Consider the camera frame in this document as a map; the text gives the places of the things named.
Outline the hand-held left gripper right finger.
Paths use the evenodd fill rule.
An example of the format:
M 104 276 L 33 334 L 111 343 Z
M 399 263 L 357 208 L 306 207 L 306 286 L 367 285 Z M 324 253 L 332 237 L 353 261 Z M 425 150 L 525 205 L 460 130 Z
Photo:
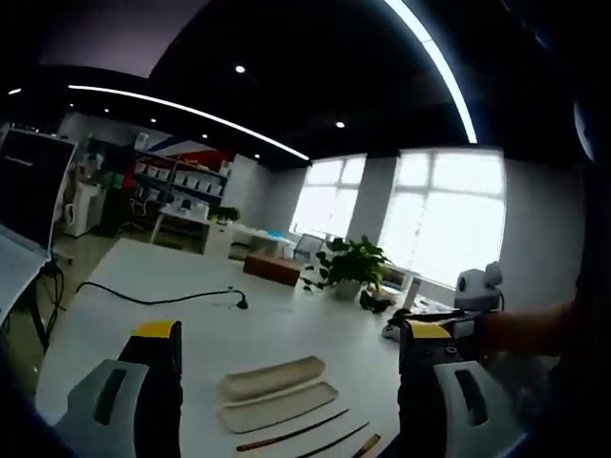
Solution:
M 442 325 L 404 320 L 399 346 L 399 456 L 504 457 L 523 437 L 502 385 Z

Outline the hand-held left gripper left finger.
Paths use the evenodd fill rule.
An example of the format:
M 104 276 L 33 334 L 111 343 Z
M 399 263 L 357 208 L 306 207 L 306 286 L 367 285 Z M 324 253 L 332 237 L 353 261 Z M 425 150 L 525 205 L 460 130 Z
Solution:
M 69 393 L 54 426 L 78 457 L 180 457 L 182 323 L 141 325 Z

